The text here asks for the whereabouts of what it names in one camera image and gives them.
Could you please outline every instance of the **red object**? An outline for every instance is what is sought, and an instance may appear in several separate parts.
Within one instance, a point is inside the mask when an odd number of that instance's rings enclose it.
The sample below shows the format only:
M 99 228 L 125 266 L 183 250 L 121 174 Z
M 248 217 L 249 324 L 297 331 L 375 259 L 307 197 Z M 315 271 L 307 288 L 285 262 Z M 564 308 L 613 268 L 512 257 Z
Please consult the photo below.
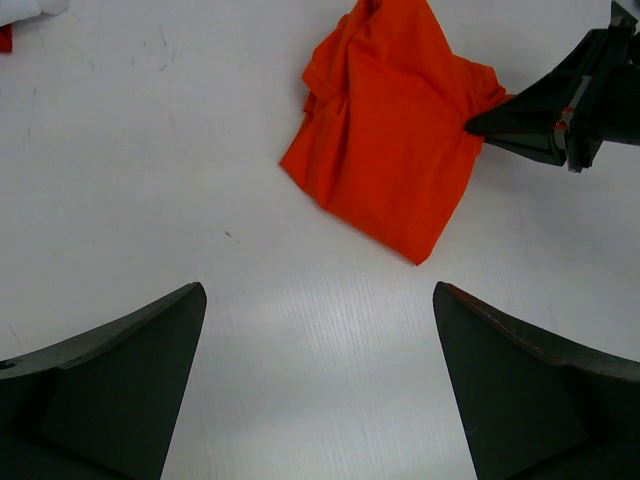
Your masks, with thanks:
M 281 165 L 332 214 L 426 260 L 483 139 L 465 122 L 507 99 L 455 56 L 425 0 L 359 0 L 302 75 L 306 118 Z
M 0 27 L 0 53 L 11 53 L 13 50 L 13 32 L 11 25 Z

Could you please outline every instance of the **red cloth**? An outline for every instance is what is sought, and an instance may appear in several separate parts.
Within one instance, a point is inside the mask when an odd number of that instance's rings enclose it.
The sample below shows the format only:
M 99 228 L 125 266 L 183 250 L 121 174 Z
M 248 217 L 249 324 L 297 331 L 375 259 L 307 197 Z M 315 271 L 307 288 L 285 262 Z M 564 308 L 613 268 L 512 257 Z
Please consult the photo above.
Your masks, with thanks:
M 425 0 L 359 0 L 302 78 L 282 167 L 328 212 L 426 260 L 482 149 L 464 124 L 507 98 L 494 70 L 451 52 Z
M 0 53 L 11 53 L 13 50 L 13 32 L 11 25 L 0 27 Z

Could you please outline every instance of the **white table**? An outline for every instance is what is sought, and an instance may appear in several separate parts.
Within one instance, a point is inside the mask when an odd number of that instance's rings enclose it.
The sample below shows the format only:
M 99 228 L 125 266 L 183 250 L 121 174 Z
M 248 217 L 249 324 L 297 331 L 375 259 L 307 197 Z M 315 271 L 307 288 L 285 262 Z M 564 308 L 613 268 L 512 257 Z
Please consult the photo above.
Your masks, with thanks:
M 438 280 L 640 360 L 640 150 L 606 145 L 573 175 L 487 147 L 420 268 L 278 168 L 299 74 L 351 5 L 74 1 L 0 58 L 0 357 L 201 281 L 165 479 L 474 478 Z M 608 23 L 604 0 L 432 5 L 513 91 Z

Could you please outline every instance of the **white object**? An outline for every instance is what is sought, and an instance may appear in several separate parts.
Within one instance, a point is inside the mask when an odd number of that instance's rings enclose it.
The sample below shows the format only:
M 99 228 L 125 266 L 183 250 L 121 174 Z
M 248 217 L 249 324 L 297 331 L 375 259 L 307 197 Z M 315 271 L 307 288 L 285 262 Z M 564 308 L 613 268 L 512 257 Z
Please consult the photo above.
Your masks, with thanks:
M 42 13 L 58 15 L 69 8 L 70 0 L 0 0 L 0 27 Z
M 278 168 L 353 3 L 83 0 L 0 57 L 0 359 L 208 293 L 163 480 L 475 478 L 438 280 L 640 360 L 640 149 L 572 175 L 485 148 L 419 268 Z M 431 4 L 512 92 L 609 23 L 602 0 Z

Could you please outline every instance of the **table surface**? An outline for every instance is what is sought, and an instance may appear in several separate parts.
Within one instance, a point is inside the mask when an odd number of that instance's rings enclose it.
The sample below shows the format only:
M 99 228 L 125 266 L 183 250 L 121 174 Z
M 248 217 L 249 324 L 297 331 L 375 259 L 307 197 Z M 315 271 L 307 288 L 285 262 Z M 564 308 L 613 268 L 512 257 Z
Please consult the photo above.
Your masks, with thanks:
M 209 306 L 165 479 L 474 478 L 431 294 L 452 282 L 640 360 L 639 150 L 580 175 L 487 147 L 415 268 L 278 168 L 299 74 L 351 0 L 74 1 L 0 58 L 0 357 L 191 281 Z M 511 91 L 603 0 L 434 0 Z

